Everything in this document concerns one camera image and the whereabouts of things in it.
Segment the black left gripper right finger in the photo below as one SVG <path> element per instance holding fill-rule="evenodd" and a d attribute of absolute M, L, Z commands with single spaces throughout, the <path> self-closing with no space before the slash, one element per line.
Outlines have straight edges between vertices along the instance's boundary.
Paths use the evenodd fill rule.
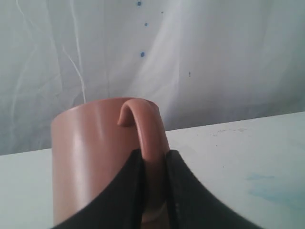
<path fill-rule="evenodd" d="M 172 229 L 252 229 L 254 224 L 217 199 L 176 150 L 166 154 L 167 212 Z"/>

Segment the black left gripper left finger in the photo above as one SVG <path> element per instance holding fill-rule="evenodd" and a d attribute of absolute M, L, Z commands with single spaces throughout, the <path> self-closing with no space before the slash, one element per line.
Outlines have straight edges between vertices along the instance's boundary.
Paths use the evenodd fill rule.
<path fill-rule="evenodd" d="M 139 229 L 145 207 L 145 169 L 133 150 L 115 178 L 86 207 L 55 229 Z"/>

